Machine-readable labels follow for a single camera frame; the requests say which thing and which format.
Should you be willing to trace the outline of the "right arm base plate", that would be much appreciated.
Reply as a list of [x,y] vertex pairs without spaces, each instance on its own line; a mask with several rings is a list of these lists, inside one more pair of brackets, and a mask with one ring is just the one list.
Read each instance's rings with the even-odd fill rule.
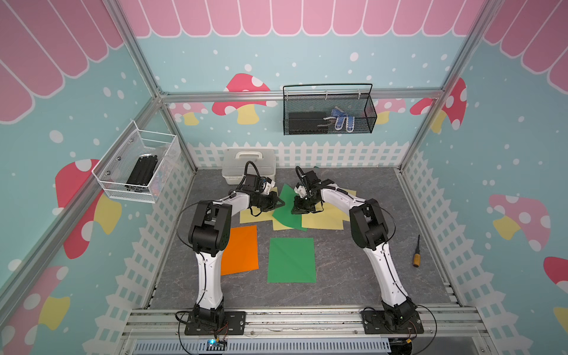
[[367,335],[401,334],[403,337],[413,337],[425,332],[418,312],[404,318],[390,312],[366,308],[360,312],[360,316]]

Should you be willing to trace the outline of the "orange paper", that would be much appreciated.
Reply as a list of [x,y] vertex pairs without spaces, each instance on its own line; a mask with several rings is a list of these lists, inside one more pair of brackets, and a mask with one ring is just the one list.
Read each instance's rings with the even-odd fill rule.
[[231,228],[229,244],[223,251],[221,275],[235,275],[258,269],[257,226]]

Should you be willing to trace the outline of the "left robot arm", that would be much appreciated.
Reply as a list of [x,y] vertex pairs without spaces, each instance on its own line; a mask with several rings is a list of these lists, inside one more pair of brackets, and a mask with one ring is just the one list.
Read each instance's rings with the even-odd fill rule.
[[191,248],[198,261],[199,292],[190,311],[176,313],[179,323],[185,325],[186,335],[211,334],[218,341],[218,334],[242,334],[246,318],[244,312],[225,312],[221,289],[223,252],[229,245],[232,217],[254,207],[259,213],[271,212],[285,206],[273,190],[275,182],[262,176],[256,164],[247,161],[243,178],[229,194],[220,199],[195,203],[196,210],[188,236],[182,244]]

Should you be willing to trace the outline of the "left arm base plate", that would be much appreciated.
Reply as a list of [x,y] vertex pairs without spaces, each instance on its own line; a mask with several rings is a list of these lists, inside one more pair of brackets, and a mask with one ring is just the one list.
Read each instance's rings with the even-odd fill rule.
[[246,315],[245,312],[225,312],[224,321],[220,325],[194,320],[191,316],[183,333],[186,336],[244,335]]

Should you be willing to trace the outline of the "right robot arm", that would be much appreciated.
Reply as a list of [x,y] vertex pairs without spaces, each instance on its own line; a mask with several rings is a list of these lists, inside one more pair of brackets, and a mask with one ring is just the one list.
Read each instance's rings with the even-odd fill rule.
[[396,235],[396,219],[377,197],[382,187],[378,180],[369,177],[361,179],[355,174],[356,191],[363,195],[349,193],[336,181],[321,179],[315,170],[305,171],[296,167],[299,183],[294,191],[292,214],[317,214],[317,206],[330,204],[349,216],[351,237],[367,256],[381,292],[382,309],[365,306],[360,312],[366,334],[396,334],[407,331],[412,342],[425,332],[419,309],[433,316],[426,306],[414,303],[402,285],[396,271],[389,242]]

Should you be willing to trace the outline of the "large green paper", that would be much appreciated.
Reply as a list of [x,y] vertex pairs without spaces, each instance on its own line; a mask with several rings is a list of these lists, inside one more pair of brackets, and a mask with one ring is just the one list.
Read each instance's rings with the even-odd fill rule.
[[272,238],[268,283],[316,283],[313,238]]

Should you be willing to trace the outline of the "small green paper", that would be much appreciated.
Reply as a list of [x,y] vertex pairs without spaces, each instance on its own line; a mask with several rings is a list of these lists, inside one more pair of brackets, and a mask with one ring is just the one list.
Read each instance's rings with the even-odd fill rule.
[[277,208],[274,211],[273,217],[276,221],[286,227],[305,232],[306,228],[303,228],[302,226],[301,215],[292,213],[294,198],[296,196],[297,194],[294,192],[294,189],[292,189],[288,184],[284,184],[282,191],[280,192],[280,199],[285,203],[285,205]]

